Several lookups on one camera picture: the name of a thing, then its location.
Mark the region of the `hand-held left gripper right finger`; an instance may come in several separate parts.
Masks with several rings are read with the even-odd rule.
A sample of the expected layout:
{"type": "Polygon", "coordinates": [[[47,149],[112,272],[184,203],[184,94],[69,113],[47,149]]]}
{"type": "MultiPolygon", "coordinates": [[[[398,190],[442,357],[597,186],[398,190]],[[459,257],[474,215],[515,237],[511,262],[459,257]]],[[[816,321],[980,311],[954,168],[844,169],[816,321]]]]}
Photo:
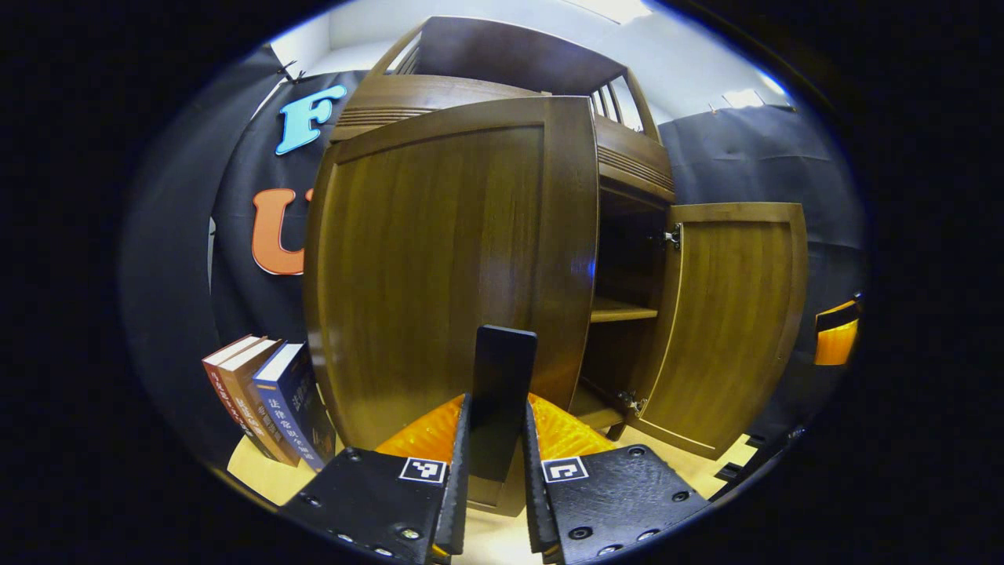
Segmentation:
{"type": "Polygon", "coordinates": [[[545,564],[628,564],[711,511],[652,447],[614,446],[534,394],[523,440],[530,546],[545,564]]]}

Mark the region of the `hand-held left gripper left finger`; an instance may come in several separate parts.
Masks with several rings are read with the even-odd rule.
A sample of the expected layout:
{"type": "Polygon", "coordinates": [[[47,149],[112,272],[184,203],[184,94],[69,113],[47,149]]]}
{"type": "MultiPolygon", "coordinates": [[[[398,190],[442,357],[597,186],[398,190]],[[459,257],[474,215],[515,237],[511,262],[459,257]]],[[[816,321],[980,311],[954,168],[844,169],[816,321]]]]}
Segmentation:
{"type": "Polygon", "coordinates": [[[345,447],[278,514],[363,564],[449,564],[465,540],[470,405],[461,394],[434,410],[444,457],[345,447]]]}

